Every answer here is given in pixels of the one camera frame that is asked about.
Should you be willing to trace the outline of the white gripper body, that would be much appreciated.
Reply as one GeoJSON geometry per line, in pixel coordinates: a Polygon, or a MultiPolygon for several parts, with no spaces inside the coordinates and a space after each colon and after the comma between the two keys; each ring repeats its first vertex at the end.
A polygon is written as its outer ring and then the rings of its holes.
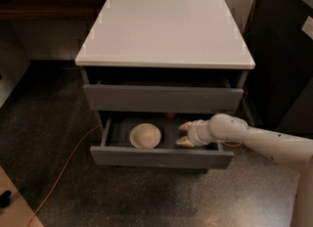
{"type": "Polygon", "coordinates": [[[211,133],[208,120],[193,121],[188,129],[187,136],[198,147],[208,145],[216,140],[211,133]]]}

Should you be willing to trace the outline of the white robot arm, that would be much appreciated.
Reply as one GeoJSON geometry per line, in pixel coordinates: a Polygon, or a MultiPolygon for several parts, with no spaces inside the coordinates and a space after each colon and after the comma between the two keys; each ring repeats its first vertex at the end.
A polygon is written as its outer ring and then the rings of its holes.
{"type": "Polygon", "coordinates": [[[188,121],[179,126],[186,135],[176,141],[184,147],[213,142],[241,143],[299,174],[291,227],[313,227],[313,140],[255,128],[243,119],[218,113],[209,120],[188,121]]]}

